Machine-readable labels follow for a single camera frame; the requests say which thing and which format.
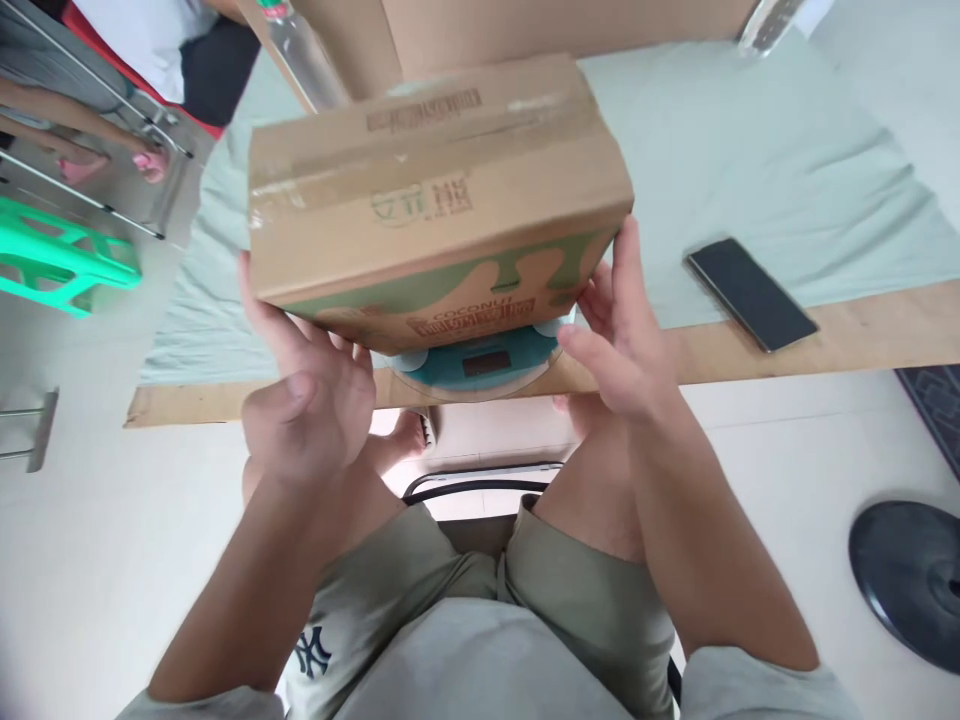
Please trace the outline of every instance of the printed logo on box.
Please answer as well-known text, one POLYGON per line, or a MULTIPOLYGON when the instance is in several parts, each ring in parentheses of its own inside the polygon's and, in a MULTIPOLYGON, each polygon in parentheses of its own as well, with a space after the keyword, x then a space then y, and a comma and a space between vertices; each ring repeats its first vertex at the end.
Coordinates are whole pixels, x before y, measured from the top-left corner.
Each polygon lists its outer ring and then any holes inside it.
POLYGON ((460 117, 464 110, 480 107, 482 104, 477 88, 458 90, 423 102, 370 113, 367 115, 367 131, 389 130, 394 133, 398 130, 414 130, 451 117, 460 117))
POLYGON ((370 207, 381 225, 404 227, 423 215, 423 186, 415 183, 399 190, 374 193, 370 196, 370 207))
POLYGON ((446 177, 414 183, 399 190, 374 193, 370 207, 377 221, 391 228, 401 228, 423 220, 440 220, 473 210, 468 174, 459 173, 446 177))
POLYGON ((420 337, 432 337, 457 333, 459 330, 482 325, 493 325, 502 320, 516 320, 533 312, 535 298, 512 302, 513 298, 498 298, 476 305, 466 305, 456 310, 445 310, 431 319, 407 318, 409 325, 420 337))

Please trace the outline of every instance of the black smartphone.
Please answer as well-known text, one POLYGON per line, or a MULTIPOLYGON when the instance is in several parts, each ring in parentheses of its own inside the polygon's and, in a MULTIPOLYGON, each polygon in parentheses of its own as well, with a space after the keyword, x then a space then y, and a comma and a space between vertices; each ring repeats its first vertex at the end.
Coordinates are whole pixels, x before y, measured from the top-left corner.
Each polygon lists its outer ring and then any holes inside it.
POLYGON ((735 239, 711 243, 685 260, 762 350, 780 350, 820 329, 735 239))

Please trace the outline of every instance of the plastic bottle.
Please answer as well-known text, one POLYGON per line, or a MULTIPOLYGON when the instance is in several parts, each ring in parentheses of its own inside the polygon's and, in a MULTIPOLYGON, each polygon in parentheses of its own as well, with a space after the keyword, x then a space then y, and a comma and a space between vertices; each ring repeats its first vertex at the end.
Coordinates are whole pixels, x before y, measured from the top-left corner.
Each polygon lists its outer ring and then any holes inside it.
POLYGON ((257 0, 270 25, 270 39, 314 112, 346 105, 350 95, 320 38, 290 0, 257 0))

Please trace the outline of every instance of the green plastic stool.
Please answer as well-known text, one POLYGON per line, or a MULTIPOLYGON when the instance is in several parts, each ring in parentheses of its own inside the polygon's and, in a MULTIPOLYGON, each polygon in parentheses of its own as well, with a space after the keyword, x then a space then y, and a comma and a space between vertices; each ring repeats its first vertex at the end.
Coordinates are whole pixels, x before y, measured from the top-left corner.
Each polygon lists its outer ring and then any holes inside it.
POLYGON ((0 197, 0 290, 86 317, 94 287, 132 290, 140 278, 126 240, 0 197))

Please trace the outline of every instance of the slipper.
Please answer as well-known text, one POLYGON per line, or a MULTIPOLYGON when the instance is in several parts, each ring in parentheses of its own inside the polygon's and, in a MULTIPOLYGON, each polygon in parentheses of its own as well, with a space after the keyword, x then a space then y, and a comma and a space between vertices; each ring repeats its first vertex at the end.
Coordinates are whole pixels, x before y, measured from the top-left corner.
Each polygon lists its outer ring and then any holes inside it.
POLYGON ((420 416, 420 427, 423 428, 423 438, 427 441, 427 446, 424 448, 423 454, 420 455, 420 457, 424 457, 437 447, 437 431, 434 429, 433 419, 430 417, 431 408, 406 408, 406 412, 412 412, 420 416))
POLYGON ((60 179, 70 187, 76 187, 109 164, 110 158, 107 155, 98 155, 96 160, 89 163, 75 163, 63 158, 57 161, 60 167, 60 179))
POLYGON ((151 185, 156 185, 166 176, 170 158, 164 148, 157 148, 153 152, 136 153, 133 156, 133 164, 137 166, 144 180, 151 185))

